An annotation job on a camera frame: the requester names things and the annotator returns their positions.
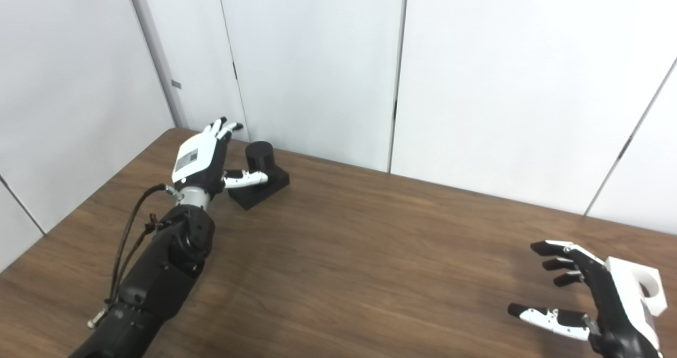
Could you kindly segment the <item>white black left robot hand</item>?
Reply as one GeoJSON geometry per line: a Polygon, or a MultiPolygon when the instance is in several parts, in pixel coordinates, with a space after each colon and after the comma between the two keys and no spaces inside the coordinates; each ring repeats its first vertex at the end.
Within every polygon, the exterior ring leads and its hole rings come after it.
{"type": "Polygon", "coordinates": [[[269,182],[261,171],[227,171],[224,169],[227,147],[242,123],[220,117],[194,134],[179,147],[171,179],[182,199],[189,192],[214,197],[225,189],[259,186],[269,182]]]}

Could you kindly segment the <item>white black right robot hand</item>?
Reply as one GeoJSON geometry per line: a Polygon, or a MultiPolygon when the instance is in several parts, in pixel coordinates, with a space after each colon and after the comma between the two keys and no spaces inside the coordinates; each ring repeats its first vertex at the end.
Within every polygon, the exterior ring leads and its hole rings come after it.
{"type": "Polygon", "coordinates": [[[547,257],[547,271],[563,269],[557,287],[584,283],[597,310],[588,313],[511,303],[508,314],[554,334],[587,341],[602,357],[662,357],[654,320],[667,310],[658,269],[615,257],[605,260],[577,243],[544,240],[531,244],[547,257]]]}

